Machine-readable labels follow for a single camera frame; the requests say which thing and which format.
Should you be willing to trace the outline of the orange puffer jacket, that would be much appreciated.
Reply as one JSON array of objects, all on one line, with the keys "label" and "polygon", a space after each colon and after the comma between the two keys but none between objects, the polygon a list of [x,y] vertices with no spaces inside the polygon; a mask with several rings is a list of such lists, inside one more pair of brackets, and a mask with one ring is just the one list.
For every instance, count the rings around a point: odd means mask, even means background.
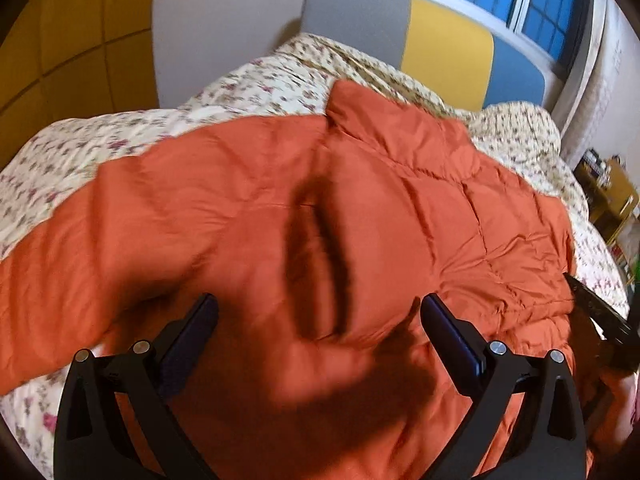
[{"label": "orange puffer jacket", "polygon": [[564,205],[461,122],[342,80],[321,115],[247,117],[103,164],[1,265],[1,389],[219,324],[169,405],[226,479],[415,479],[470,402],[416,316],[434,292],[512,350],[588,337]]}]

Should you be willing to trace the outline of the wooden bedside table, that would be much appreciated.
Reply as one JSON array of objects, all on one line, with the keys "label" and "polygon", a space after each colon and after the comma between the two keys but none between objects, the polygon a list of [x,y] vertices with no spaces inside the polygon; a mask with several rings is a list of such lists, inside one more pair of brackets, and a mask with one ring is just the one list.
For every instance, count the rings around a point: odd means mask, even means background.
[{"label": "wooden bedside table", "polygon": [[574,176],[587,197],[589,221],[611,243],[639,203],[639,193],[624,165],[618,156],[605,159],[588,148]]}]

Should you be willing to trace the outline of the floral right curtain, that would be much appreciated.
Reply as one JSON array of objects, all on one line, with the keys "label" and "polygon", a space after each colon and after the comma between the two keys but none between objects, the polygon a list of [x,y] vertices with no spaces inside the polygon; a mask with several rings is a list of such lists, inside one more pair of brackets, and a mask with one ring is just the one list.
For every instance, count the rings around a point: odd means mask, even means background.
[{"label": "floral right curtain", "polygon": [[561,158],[574,168],[585,151],[639,154],[639,38],[615,0],[589,0],[584,34],[552,118]]}]

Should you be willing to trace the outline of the grey yellow blue headboard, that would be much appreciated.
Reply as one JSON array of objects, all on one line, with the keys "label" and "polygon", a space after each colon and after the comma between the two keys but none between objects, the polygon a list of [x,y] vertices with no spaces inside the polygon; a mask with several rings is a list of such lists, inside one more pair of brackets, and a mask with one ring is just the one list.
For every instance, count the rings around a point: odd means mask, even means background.
[{"label": "grey yellow blue headboard", "polygon": [[544,102],[544,75],[523,53],[428,0],[304,0],[300,30],[401,70],[453,107]]}]

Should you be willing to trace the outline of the wooden wardrobe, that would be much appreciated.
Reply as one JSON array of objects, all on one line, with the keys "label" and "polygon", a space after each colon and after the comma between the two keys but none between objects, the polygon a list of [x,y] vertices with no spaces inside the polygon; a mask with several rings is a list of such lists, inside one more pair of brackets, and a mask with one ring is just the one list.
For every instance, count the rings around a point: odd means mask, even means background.
[{"label": "wooden wardrobe", "polygon": [[153,0],[28,0],[1,43],[1,162],[44,127],[158,105]]}]

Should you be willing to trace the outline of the floral bed quilt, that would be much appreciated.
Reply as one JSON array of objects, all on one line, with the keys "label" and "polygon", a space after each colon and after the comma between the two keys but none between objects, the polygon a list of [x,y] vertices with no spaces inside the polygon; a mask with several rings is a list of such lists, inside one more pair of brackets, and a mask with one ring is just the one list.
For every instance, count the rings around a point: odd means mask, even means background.
[{"label": "floral bed quilt", "polygon": [[[559,130],[544,108],[525,102],[493,105],[479,112],[455,108],[399,70],[356,49],[307,34],[219,78],[178,107],[65,119],[42,129],[1,174],[1,264],[66,198],[91,182],[106,162],[139,156],[163,140],[232,120],[321,115],[334,84],[342,80],[419,107],[436,118],[461,122],[477,151],[520,176],[537,193],[557,198],[570,217],[574,240],[576,266],[566,273],[593,287],[620,312],[627,311],[612,258],[589,223],[585,196],[561,159]],[[584,370],[568,366],[580,400],[588,401],[601,377],[600,337],[575,305],[573,313],[588,337],[588,363]],[[54,475],[56,421],[70,362],[10,392],[1,389],[6,426],[44,478]]]}]

